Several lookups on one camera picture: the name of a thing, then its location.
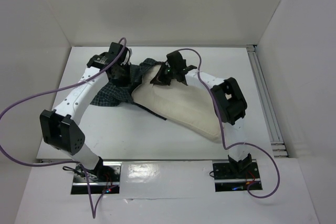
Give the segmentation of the dark checkered pillowcase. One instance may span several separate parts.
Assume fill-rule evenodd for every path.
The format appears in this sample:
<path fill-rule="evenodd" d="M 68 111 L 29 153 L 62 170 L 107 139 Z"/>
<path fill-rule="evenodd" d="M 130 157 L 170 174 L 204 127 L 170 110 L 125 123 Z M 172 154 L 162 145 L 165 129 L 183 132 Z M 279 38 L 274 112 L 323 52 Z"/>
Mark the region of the dark checkered pillowcase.
<path fill-rule="evenodd" d="M 118 87 L 114 80 L 110 80 L 93 98 L 91 105 L 100 107 L 115 107 L 119 106 L 121 103 L 129 103 L 136 105 L 141 109 L 149 112 L 150 114 L 157 116 L 160 119 L 167 120 L 167 118 L 153 112 L 152 110 L 146 108 L 134 102 L 132 97 L 132 92 L 142 84 L 143 76 L 151 70 L 154 66 L 160 66 L 162 62 L 156 61 L 152 58 L 146 58 L 139 65 L 130 64 L 130 80 L 128 84 L 124 87 Z"/>

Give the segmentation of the cream white pillow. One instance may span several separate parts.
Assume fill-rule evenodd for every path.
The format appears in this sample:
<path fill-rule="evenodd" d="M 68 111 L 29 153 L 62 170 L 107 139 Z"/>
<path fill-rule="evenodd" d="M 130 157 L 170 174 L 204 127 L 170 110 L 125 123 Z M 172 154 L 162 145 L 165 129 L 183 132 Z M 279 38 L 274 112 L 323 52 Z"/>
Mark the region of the cream white pillow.
<path fill-rule="evenodd" d="M 150 111 L 217 142 L 221 136 L 218 118 L 207 91 L 172 80 L 169 86 L 151 84 L 160 66 L 154 66 L 142 77 L 132 92 L 133 101 Z"/>

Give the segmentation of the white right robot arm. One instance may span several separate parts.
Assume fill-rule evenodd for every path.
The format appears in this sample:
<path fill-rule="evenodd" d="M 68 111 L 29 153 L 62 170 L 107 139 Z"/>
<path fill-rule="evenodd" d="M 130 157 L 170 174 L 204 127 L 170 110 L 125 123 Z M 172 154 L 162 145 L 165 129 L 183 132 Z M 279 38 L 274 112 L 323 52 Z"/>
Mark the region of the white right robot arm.
<path fill-rule="evenodd" d="M 168 86 L 176 80 L 186 86 L 193 86 L 209 92 L 215 114 L 219 119 L 222 143 L 229 151 L 229 172 L 235 178 L 242 177 L 252 163 L 247 151 L 247 137 L 244 131 L 247 102 L 235 78 L 218 78 L 201 71 L 198 66 L 187 65 L 179 50 L 166 55 L 151 84 Z"/>

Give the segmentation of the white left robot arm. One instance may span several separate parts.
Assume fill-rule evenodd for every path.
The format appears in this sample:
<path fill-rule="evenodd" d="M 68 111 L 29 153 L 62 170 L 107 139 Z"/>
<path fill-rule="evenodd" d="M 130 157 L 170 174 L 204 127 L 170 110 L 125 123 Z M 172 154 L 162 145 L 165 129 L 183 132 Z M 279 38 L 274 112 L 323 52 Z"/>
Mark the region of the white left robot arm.
<path fill-rule="evenodd" d="M 80 81 L 67 97 L 53 110 L 43 110 L 39 117 L 44 142 L 80 163 L 85 176 L 93 182 L 112 175 L 114 170 L 104 166 L 103 159 L 85 144 L 79 124 L 94 97 L 110 80 L 126 84 L 130 57 L 131 51 L 125 45 L 111 43 L 107 52 L 89 59 Z"/>

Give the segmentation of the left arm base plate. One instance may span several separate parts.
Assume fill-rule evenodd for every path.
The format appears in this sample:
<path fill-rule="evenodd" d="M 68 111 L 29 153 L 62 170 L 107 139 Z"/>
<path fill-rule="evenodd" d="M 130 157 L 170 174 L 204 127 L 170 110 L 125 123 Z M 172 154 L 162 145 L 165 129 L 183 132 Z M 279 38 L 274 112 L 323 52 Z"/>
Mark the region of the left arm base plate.
<path fill-rule="evenodd" d="M 105 194 L 113 195 L 119 194 L 120 192 L 120 174 L 121 174 L 121 163 L 116 162 L 105 162 L 105 166 L 110 167 L 113 170 L 112 175 L 103 175 L 102 178 L 98 178 L 95 175 L 88 173 L 88 181 L 90 185 L 90 190 L 92 194 Z M 64 166 L 62 168 L 64 171 L 73 172 L 73 180 L 71 185 L 72 195 L 87 195 L 88 187 L 87 180 L 84 171 L 79 165 L 75 168 Z"/>

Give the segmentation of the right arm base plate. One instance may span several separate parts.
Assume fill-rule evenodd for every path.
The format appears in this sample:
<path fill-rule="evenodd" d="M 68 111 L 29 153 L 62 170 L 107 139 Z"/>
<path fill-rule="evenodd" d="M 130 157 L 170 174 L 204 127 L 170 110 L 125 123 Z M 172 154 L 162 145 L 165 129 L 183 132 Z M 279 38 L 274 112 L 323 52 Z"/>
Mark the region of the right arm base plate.
<path fill-rule="evenodd" d="M 229 167 L 229 162 L 214 162 L 213 169 L 209 172 L 210 177 L 214 179 L 215 191 L 246 191 L 262 190 L 262 183 L 258 164 L 253 161 L 252 164 L 239 174 L 234 174 Z"/>

